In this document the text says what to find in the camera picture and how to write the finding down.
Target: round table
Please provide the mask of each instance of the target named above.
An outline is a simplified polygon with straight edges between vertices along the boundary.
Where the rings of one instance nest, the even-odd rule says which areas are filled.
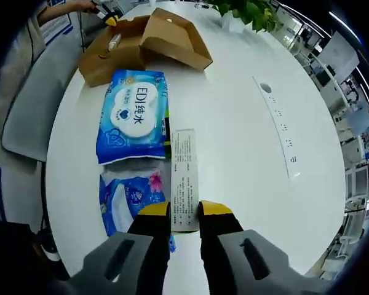
[[[217,11],[194,3],[155,7],[192,21],[214,61],[204,72],[168,58],[148,65],[165,73],[171,130],[196,131],[199,198],[230,207],[244,229],[257,231],[287,253],[296,271],[306,273],[342,223],[346,192],[339,140],[319,91],[270,34],[223,31]],[[124,18],[151,14],[155,7],[136,6]],[[287,173],[278,126],[256,81],[270,85],[284,109],[295,138],[294,177]],[[106,240],[98,200],[103,167],[95,143],[107,87],[89,88],[77,71],[50,136],[47,207],[70,275]],[[199,233],[176,235],[175,241],[164,293],[207,294]]]

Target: green plant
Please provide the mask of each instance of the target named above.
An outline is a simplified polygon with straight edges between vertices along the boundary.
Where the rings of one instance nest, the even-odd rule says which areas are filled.
[[[265,0],[208,0],[221,16],[232,10],[232,15],[240,18],[245,25],[252,22],[253,30],[271,32],[275,29],[278,19]]]

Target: wet wipes package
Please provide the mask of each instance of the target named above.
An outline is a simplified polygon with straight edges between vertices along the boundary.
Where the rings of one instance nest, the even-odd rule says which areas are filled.
[[[165,158],[168,91],[164,73],[118,70],[105,95],[98,130],[98,163]]]
[[[105,172],[100,176],[100,209],[107,235],[127,232],[134,217],[145,206],[164,202],[162,176],[158,168]]]

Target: person's hand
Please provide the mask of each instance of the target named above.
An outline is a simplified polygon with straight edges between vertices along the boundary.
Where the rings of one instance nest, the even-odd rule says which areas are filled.
[[[70,3],[76,12],[89,12],[95,8],[95,4],[90,0],[72,0]]]

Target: cardboard box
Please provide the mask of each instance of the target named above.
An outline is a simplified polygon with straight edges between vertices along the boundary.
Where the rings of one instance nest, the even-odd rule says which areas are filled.
[[[117,33],[122,39],[108,52],[108,43]],[[193,23],[157,8],[151,15],[121,20],[116,27],[106,28],[82,55],[79,71],[91,87],[106,84],[116,69],[145,70],[149,50],[200,71],[213,62]]]

